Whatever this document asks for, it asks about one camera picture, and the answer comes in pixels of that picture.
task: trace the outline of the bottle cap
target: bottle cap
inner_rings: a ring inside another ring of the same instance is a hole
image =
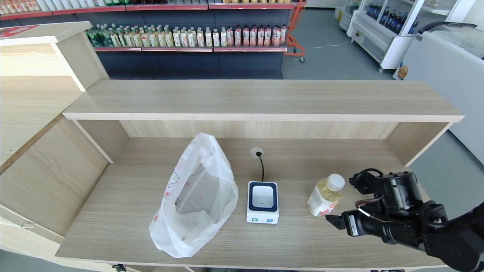
[[[331,174],[326,182],[326,185],[332,191],[339,191],[345,186],[345,178],[338,174]]]

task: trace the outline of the glass door refrigerator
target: glass door refrigerator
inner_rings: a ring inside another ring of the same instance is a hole
[[[362,0],[347,35],[378,63],[397,69],[420,27],[432,22],[462,22],[475,0]]]
[[[346,2],[343,16],[339,21],[339,27],[341,27],[341,29],[343,29],[344,31],[348,30],[351,17],[353,16],[353,12],[355,10],[358,10],[359,7],[360,7],[360,0],[348,0]]]

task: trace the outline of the plastic bag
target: plastic bag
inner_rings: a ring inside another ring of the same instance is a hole
[[[191,257],[232,214],[239,198],[230,163],[214,136],[199,133],[178,161],[150,224],[159,250]]]

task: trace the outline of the white wire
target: white wire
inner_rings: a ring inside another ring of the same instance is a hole
[[[347,41],[347,42],[342,43],[342,44],[339,44],[339,45],[323,45],[323,46],[316,46],[316,47],[310,47],[310,48],[311,48],[311,49],[317,49],[317,48],[323,48],[323,47],[325,47],[325,46],[335,46],[335,47],[338,47],[338,46],[340,46],[340,45],[344,45],[344,44],[347,44],[347,43],[349,43],[349,42],[351,42],[351,41]]]

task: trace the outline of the freezer lid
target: freezer lid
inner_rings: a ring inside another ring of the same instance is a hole
[[[453,43],[480,59],[484,57],[484,31],[474,24],[437,22],[423,27],[419,33],[421,31]]]

